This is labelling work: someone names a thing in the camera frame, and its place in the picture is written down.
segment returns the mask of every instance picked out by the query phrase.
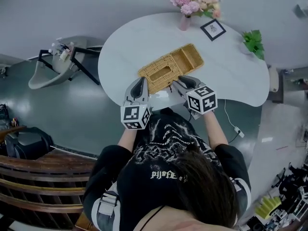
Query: chair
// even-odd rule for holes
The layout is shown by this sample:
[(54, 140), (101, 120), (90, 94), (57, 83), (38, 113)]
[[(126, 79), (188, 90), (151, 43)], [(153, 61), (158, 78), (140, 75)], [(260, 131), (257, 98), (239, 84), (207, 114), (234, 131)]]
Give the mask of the chair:
[[(52, 64), (42, 59), (43, 54), (49, 54), (48, 50), (40, 50), (36, 69), (33, 77), (30, 79), (28, 85), (31, 89), (36, 90), (43, 87), (53, 86), (63, 83), (66, 80), (72, 80), (71, 76), (77, 71), (84, 72), (95, 84), (99, 85), (99, 81), (82, 65), (85, 58), (85, 54), (99, 55), (98, 51), (88, 50), (87, 40), (85, 37), (71, 37), (61, 41), (62, 43), (74, 42), (70, 59), (66, 59), (64, 62), (60, 60), (59, 56), (53, 56)], [(49, 79), (45, 75), (45, 67), (48, 67), (52, 71), (59, 74), (55, 78)]]

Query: person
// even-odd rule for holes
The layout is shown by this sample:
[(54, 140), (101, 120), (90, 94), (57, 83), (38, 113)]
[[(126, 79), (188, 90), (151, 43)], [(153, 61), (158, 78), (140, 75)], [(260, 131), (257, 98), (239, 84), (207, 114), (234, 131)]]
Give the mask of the person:
[(166, 108), (104, 148), (83, 198), (88, 219), (104, 231), (232, 228), (250, 205), (247, 168), (214, 113), (203, 119), (209, 146)]

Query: flower vase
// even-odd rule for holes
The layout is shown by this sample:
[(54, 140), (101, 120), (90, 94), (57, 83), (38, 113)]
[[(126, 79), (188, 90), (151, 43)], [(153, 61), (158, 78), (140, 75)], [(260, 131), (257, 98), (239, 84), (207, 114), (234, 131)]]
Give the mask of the flower vase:
[(182, 31), (186, 31), (191, 25), (191, 20), (192, 20), (191, 16), (186, 17), (185, 15), (183, 15), (180, 21), (179, 29)]

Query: picture frame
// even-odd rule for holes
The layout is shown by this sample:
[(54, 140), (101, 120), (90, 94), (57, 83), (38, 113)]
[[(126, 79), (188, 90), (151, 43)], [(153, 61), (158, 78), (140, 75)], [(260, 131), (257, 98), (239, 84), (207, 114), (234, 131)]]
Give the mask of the picture frame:
[(224, 29), (223, 26), (216, 19), (204, 24), (200, 28), (209, 37), (211, 41), (214, 41), (226, 32), (226, 29)]

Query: wicker basket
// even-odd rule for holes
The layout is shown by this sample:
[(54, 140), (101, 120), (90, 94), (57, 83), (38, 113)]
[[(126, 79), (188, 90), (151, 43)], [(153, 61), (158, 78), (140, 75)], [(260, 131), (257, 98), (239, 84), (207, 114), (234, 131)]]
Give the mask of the wicker basket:
[(158, 60), (144, 66), (138, 71), (139, 77), (146, 77), (149, 93), (154, 94), (170, 86), (180, 75), (186, 75), (204, 64), (193, 44), (187, 44)]

